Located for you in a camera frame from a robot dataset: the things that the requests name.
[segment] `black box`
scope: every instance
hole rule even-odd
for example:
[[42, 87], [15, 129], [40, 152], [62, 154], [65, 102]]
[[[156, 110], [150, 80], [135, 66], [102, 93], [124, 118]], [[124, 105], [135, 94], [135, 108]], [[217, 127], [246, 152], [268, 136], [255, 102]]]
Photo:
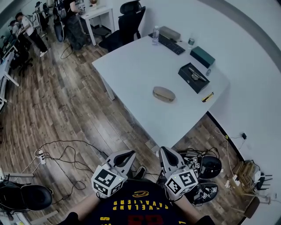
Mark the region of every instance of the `black box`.
[[201, 49], [199, 46], [192, 49], [190, 52], [190, 55], [197, 59], [199, 62], [202, 63], [203, 66], [206, 68], [209, 68], [215, 61], [215, 59], [209, 55], [207, 52], [205, 52], [203, 49]]
[[[206, 81], [203, 81], [201, 79], [194, 80], [192, 78], [192, 72], [189, 70], [191, 68], [193, 71], [195, 71], [198, 75], [202, 76]], [[204, 87], [207, 86], [210, 81], [202, 74], [199, 70], [196, 69], [195, 66], [193, 66], [191, 63], [188, 63], [187, 65], [184, 65], [179, 70], [179, 75], [192, 87], [192, 89], [198, 94]]]

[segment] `water bottle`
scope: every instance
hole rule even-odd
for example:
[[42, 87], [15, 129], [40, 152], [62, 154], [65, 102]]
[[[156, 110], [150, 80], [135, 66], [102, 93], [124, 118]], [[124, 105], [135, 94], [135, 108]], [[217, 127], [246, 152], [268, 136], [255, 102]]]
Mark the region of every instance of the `water bottle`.
[[153, 45], [159, 44], [159, 34], [160, 34], [159, 27], [155, 26], [154, 29], [153, 29], [153, 39], [152, 39]]

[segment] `sneaker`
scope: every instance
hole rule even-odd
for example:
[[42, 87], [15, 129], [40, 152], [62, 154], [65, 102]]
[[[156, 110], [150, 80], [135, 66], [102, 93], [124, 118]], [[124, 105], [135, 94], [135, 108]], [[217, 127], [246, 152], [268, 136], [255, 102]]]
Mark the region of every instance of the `sneaker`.
[[46, 52], [41, 52], [40, 57], [43, 57], [47, 52], [48, 52], [48, 50]]
[[143, 179], [145, 174], [146, 174], [146, 168], [141, 166], [140, 168], [138, 168], [136, 175], [134, 176], [134, 179], [135, 180]]

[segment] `keyboard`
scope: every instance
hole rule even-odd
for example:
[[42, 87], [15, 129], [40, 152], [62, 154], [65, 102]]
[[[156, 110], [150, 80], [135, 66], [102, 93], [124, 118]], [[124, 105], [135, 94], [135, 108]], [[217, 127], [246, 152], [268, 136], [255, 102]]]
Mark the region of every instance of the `keyboard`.
[[183, 49], [181, 46], [177, 45], [176, 43], [174, 43], [169, 38], [166, 38], [163, 35], [159, 35], [159, 43], [166, 46], [168, 49], [172, 50], [177, 55], [180, 55], [185, 52], [185, 49]]

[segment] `robotic hand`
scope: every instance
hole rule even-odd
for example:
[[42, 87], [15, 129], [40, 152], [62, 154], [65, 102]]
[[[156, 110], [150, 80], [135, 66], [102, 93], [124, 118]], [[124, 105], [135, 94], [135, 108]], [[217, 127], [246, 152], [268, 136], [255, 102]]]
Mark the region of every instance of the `robotic hand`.
[[100, 198], [108, 198], [123, 187], [136, 152], [124, 150], [112, 153], [92, 176], [92, 188]]
[[162, 178], [165, 183], [166, 196], [171, 201], [179, 200], [185, 193], [191, 191], [197, 184], [197, 178], [193, 170], [185, 164], [180, 154], [176, 151], [161, 147], [159, 151]]

